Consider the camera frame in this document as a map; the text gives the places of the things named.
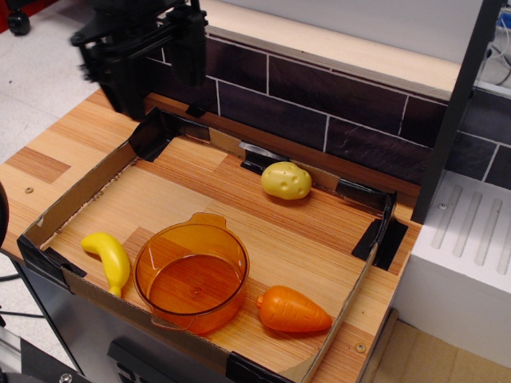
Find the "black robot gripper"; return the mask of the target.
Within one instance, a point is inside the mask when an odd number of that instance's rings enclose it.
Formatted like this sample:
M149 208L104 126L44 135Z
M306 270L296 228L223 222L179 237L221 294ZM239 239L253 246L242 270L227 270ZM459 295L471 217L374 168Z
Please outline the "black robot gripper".
M98 82L118 113L145 118L144 57L166 49L177 79L201 87L206 77L207 13L198 1L91 1L94 16L71 37L85 77Z

